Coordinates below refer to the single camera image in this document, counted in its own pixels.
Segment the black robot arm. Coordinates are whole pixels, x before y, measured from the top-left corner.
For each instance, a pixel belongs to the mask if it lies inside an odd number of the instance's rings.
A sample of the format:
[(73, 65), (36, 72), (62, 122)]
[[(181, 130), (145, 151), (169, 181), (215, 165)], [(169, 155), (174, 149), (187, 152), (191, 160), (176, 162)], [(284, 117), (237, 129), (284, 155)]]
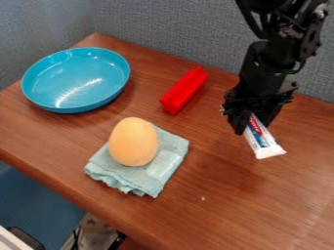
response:
[(237, 135), (255, 116), (268, 125), (299, 85), (285, 77), (297, 73), (321, 46), (320, 29), (329, 0), (235, 0), (259, 40), (249, 44), (239, 83), (225, 93), (221, 114)]

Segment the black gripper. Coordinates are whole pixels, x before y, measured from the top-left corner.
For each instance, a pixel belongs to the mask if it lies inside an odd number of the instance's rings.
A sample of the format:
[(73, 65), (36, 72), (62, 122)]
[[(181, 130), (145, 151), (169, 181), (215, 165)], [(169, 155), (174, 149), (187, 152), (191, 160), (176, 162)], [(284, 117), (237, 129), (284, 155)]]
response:
[(225, 93), (221, 104), (223, 114), (236, 135), (244, 133), (253, 113), (264, 126), (268, 126), (284, 104), (292, 101), (292, 94), (299, 86), (285, 77), (293, 67), (275, 66), (264, 58), (267, 43), (253, 42), (247, 50), (239, 83)]

